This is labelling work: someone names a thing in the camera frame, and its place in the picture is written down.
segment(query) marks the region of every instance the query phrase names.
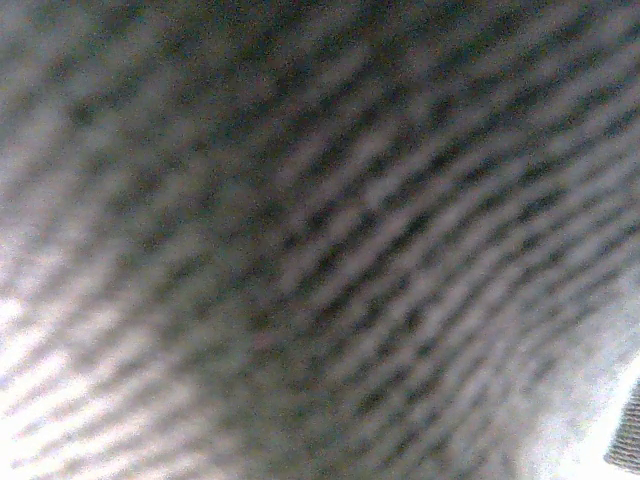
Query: textile surface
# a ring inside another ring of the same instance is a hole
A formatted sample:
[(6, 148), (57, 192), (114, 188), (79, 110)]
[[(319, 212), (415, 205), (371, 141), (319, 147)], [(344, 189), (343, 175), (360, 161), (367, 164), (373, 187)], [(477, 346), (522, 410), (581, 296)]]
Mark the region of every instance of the textile surface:
[(587, 478), (640, 349), (639, 37), (633, 2), (3, 2), (3, 478)]
[(638, 387), (632, 393), (629, 401), (625, 405), (620, 427), (616, 431), (611, 447), (606, 455), (606, 461), (622, 466), (630, 472), (640, 472), (640, 419), (638, 417)]

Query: woven fabric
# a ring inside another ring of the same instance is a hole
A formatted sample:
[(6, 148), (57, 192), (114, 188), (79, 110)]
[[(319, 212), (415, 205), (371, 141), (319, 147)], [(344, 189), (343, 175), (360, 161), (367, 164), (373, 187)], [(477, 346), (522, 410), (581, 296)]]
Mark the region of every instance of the woven fabric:
[(640, 263), (640, 10), (488, 3), (4, 2), (4, 478), (543, 478)]
[(605, 460), (640, 474), (640, 387), (636, 387), (623, 410), (620, 426)]

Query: gray fabric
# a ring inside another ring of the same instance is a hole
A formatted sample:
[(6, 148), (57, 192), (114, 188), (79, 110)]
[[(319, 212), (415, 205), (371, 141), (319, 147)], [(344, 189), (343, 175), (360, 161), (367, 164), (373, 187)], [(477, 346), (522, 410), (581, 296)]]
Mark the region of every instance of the gray fabric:
[(640, 11), (490, 3), (4, 2), (3, 478), (576, 478)]
[(636, 387), (620, 419), (620, 426), (605, 460), (632, 473), (640, 473), (640, 387)]

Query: fabric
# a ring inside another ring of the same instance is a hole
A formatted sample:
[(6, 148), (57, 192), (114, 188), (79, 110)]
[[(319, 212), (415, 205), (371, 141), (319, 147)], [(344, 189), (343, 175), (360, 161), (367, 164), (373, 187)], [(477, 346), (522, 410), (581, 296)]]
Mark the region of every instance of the fabric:
[(636, 387), (623, 410), (620, 427), (605, 457), (612, 465), (640, 473), (640, 387)]
[(3, 2), (3, 478), (576, 478), (640, 350), (627, 3)]

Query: cloth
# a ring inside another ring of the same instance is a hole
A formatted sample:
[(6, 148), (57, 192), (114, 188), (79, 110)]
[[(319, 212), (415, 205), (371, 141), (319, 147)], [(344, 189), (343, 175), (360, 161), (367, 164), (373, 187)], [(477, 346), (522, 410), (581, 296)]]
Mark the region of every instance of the cloth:
[(3, 2), (3, 478), (562, 478), (640, 349), (640, 10), (485, 3)]
[(640, 473), (640, 387), (636, 387), (623, 410), (620, 426), (605, 457), (612, 465)]

